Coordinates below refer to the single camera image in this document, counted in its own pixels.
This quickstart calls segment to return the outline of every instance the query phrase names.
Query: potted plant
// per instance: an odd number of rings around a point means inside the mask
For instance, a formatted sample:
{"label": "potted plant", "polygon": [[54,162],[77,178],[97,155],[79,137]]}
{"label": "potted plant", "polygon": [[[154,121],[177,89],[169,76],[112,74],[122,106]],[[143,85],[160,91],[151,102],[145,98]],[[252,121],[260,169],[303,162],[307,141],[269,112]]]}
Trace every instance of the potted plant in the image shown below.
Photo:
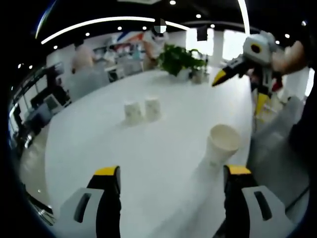
{"label": "potted plant", "polygon": [[184,47],[165,45],[164,51],[158,57],[158,64],[169,74],[178,78],[188,79],[190,72],[195,73],[198,71],[198,68],[206,65],[202,59],[194,58],[192,56],[193,52],[198,51],[188,51]]}

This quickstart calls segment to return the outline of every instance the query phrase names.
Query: green leaves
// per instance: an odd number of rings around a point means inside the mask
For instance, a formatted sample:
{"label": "green leaves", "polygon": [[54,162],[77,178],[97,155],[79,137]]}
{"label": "green leaves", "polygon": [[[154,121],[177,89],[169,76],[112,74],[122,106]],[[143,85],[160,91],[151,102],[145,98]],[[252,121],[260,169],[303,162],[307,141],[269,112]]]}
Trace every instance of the green leaves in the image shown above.
{"label": "green leaves", "polygon": [[162,69],[172,75],[177,76],[183,68],[191,68],[192,70],[204,66],[206,63],[202,59],[195,59],[192,56],[193,52],[198,50],[186,50],[184,47],[175,45],[165,45],[164,52],[158,57],[159,65]]}

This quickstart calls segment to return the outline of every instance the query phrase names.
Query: curved light strip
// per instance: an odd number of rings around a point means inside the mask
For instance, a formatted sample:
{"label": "curved light strip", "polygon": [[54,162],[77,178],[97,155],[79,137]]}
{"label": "curved light strip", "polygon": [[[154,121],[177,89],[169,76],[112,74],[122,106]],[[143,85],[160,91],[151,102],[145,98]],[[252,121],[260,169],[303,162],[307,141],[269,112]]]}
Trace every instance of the curved light strip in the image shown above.
{"label": "curved light strip", "polygon": [[[87,26],[90,24],[94,24],[94,23],[99,23],[99,22],[106,22],[106,21],[123,21],[123,20],[129,20],[129,21],[149,21],[149,22],[155,22],[154,18],[148,18],[148,17],[138,17],[138,16],[115,16],[115,17],[105,17],[105,18],[99,18],[99,19],[95,19],[95,20],[90,20],[90,21],[85,21],[82,23],[78,23],[76,25],[72,25],[69,26],[63,30],[60,30],[54,34],[52,34],[51,36],[47,37],[46,39],[41,41],[41,44],[45,44],[46,42],[54,39],[57,36],[60,36],[61,34],[67,32],[67,31],[71,31],[74,30],[76,28],[82,27],[82,26]],[[166,21],[166,24],[169,26],[173,26],[173,27],[177,27],[183,30],[189,30],[189,27],[180,25],[180,24],[176,24],[173,22],[169,22]]]}
{"label": "curved light strip", "polygon": [[248,16],[248,11],[247,11],[247,6],[245,0],[238,0],[240,10],[242,13],[242,19],[243,19],[243,24],[244,24],[244,31],[247,36],[250,35],[250,24],[249,24],[249,16]]}

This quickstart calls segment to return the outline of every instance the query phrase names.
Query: white table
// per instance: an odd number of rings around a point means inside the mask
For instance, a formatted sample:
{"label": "white table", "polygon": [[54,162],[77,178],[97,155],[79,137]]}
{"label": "white table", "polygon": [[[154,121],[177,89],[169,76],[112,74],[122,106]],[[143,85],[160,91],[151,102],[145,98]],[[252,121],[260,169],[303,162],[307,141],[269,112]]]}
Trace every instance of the white table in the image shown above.
{"label": "white table", "polygon": [[[211,73],[212,80],[218,69]],[[243,139],[230,164],[245,165],[252,133],[246,77],[212,88],[148,71],[117,81],[71,104],[51,121],[45,156],[54,214],[95,170],[121,166],[123,238],[212,237],[225,218],[223,177],[202,163],[209,130],[232,125]],[[158,96],[163,118],[125,126],[123,104]]]}

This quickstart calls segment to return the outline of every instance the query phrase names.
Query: window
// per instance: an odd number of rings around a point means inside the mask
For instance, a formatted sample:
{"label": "window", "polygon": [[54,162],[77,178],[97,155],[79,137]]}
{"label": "window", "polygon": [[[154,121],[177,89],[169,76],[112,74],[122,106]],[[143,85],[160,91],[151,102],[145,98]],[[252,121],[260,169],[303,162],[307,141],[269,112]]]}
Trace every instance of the window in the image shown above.
{"label": "window", "polygon": [[186,49],[196,49],[204,55],[213,54],[213,29],[207,30],[207,41],[197,41],[197,29],[191,28],[186,31]]}
{"label": "window", "polygon": [[314,85],[314,74],[315,74],[315,71],[311,68],[309,70],[309,76],[308,76],[308,81],[307,81],[307,86],[306,86],[306,91],[305,91],[306,97],[308,97],[312,91],[312,88]]}
{"label": "window", "polygon": [[225,30],[223,33],[223,53],[224,60],[232,60],[243,53],[243,43],[247,35],[242,32]]}

